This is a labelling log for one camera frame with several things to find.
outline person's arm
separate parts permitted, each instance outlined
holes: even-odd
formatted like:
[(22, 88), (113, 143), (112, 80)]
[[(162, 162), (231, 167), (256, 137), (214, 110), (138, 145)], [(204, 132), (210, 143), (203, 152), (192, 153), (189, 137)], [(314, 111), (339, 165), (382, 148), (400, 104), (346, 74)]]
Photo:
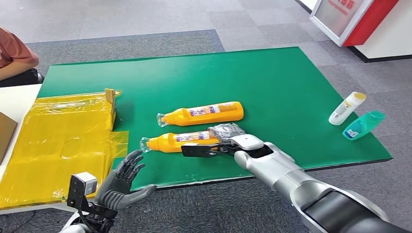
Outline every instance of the person's arm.
[(0, 81), (21, 74), (38, 65), (38, 59), (31, 63), (12, 62), (6, 67), (0, 68)]
[(38, 65), (38, 57), (13, 33), (0, 28), (0, 45), (12, 62), (0, 68), (0, 81), (21, 74)]

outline white bottle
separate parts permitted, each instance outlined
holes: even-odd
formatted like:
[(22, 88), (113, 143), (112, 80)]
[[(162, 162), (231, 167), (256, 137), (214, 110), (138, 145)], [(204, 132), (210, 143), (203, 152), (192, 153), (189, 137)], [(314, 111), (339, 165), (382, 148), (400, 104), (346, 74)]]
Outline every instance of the white bottle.
[(366, 95), (364, 93), (352, 92), (330, 115), (329, 123), (341, 125), (365, 99)]

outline teal bottle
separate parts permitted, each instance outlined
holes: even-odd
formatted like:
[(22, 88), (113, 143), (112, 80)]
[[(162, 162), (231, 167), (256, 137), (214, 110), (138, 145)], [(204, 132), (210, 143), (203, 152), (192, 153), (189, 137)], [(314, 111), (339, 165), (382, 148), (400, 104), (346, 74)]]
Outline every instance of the teal bottle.
[(343, 136), (351, 141), (361, 138), (371, 132), (384, 118), (385, 115), (380, 111), (365, 113), (343, 131)]

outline green tabletop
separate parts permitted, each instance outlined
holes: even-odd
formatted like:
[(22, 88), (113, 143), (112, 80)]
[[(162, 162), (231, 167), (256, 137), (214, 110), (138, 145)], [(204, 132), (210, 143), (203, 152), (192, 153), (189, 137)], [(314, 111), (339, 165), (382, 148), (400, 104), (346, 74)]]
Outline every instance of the green tabletop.
[[(224, 52), (162, 58), (53, 65), (39, 97), (121, 91), (115, 131), (129, 131), (129, 151), (142, 137), (206, 130), (216, 124), (160, 128), (157, 113), (226, 101), (240, 101), (247, 133), (269, 141), (305, 169), (370, 163), (391, 159), (369, 134), (356, 141), (344, 128), (328, 123), (342, 98), (298, 47)], [(121, 158), (115, 159), (115, 167)], [(151, 151), (133, 183), (138, 189), (250, 176), (233, 157), (186, 158), (181, 153)]]

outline cable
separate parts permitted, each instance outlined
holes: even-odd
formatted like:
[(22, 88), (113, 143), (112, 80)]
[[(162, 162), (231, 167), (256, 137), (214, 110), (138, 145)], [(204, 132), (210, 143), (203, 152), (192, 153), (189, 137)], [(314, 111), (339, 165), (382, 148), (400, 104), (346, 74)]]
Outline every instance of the cable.
[(99, 233), (97, 230), (95, 230), (95, 229), (89, 224), (89, 222), (86, 221), (85, 216), (83, 215), (83, 212), (82, 212), (81, 210), (78, 210), (78, 213), (79, 213), (79, 217), (80, 217), (80, 219), (82, 220), (82, 222), (83, 222), (87, 227), (89, 227), (89, 229), (90, 229), (92, 232), (94, 232), (94, 233)]
[(25, 221), (23, 224), (21, 224), (19, 227), (17, 227), (16, 229), (14, 229), (11, 233), (15, 233), (18, 229), (20, 229), (21, 227), (23, 227), (24, 225), (26, 225), (28, 222), (30, 222), (34, 216), (36, 215), (36, 210), (33, 210), (33, 215), (27, 220)]

